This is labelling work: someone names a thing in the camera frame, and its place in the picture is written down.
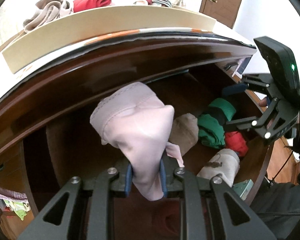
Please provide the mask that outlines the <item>person's right forearm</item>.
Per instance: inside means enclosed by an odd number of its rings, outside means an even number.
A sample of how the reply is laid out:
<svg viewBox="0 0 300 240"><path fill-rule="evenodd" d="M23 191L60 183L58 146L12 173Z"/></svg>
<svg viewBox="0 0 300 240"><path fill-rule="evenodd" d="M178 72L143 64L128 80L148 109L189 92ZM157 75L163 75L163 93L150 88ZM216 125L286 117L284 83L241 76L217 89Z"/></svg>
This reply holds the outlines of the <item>person's right forearm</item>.
<svg viewBox="0 0 300 240"><path fill-rule="evenodd" d="M293 141L300 158L300 137ZM300 173L298 183L275 183L258 193L251 209L277 239L300 239Z"/></svg>

